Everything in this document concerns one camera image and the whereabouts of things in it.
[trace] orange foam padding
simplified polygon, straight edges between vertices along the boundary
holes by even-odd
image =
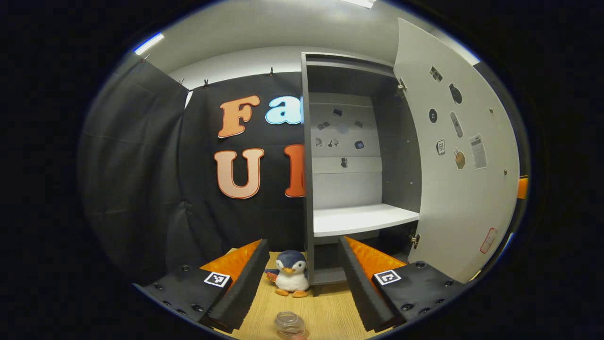
[[[386,255],[381,251],[372,248],[364,243],[353,240],[349,237],[344,236],[352,252],[356,256],[356,260],[359,261],[365,276],[371,282],[373,288],[377,291],[378,289],[371,280],[373,274],[385,272],[386,270],[396,269],[402,266],[406,266],[407,263],[401,262],[392,256]]]
[[[233,279],[233,283],[231,287],[229,287],[229,289],[231,289],[235,285],[235,282],[245,267],[245,264],[249,261],[249,258],[260,244],[260,241],[261,240],[246,244],[245,246],[223,255],[212,262],[204,264],[200,267],[200,269],[230,275],[231,279]]]
[[[527,197],[528,180],[528,178],[520,178],[518,180],[518,198],[525,199]]]

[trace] black curtain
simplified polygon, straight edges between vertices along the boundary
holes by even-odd
[[[187,93],[129,56],[83,126],[78,180],[85,214],[109,258],[142,285],[166,273],[168,226],[183,223],[176,152]]]
[[[187,204],[190,238],[208,260],[260,238],[268,239],[271,251],[303,250],[303,199],[285,196],[290,161],[283,150],[304,142],[304,128],[302,124],[271,125],[265,119],[272,99],[300,98],[300,94],[299,72],[240,77],[193,91],[182,124],[179,178]],[[223,119],[221,104],[249,96],[258,96],[260,104],[252,106],[248,122],[240,120],[245,131],[218,138]],[[260,159],[260,189],[247,199],[227,197],[218,187],[214,154],[224,150],[237,153],[233,181],[243,186],[248,176],[242,152],[250,148],[265,151]]]

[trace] stuffed penguin toy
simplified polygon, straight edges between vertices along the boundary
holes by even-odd
[[[277,269],[266,269],[265,273],[277,275],[275,284],[277,294],[288,296],[293,292],[294,298],[303,298],[308,293],[308,270],[306,258],[301,252],[286,250],[277,256]]]

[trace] black foam block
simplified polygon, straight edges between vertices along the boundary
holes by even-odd
[[[392,310],[406,321],[426,315],[463,287],[462,283],[421,261],[379,276],[381,280],[376,275],[371,280]]]
[[[268,241],[262,240],[232,288],[210,311],[209,317],[214,322],[233,329],[241,327],[252,306],[268,260]]]
[[[375,291],[361,269],[361,265],[350,245],[342,236],[339,237],[339,246],[346,281],[365,331],[375,330],[379,332],[399,324],[402,320],[390,310],[386,302]]]
[[[207,270],[183,266],[148,286],[135,287],[146,292],[147,296],[154,297],[163,307],[200,322],[233,283],[228,276],[219,285],[204,282],[213,276]]]

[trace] penguin plush feet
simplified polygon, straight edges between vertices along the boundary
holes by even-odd
[[[275,293],[277,293],[277,294],[279,294],[279,295],[283,295],[283,296],[288,296],[288,295],[289,295],[289,292],[288,292],[287,290],[283,290],[283,289],[281,289],[281,288],[277,289],[277,290],[275,291]]]
[[[294,298],[303,298],[303,297],[305,297],[306,295],[308,295],[308,293],[307,293],[307,292],[305,292],[305,291],[303,291],[303,290],[297,290],[297,291],[295,291],[295,292],[294,292],[293,297],[294,297]]]

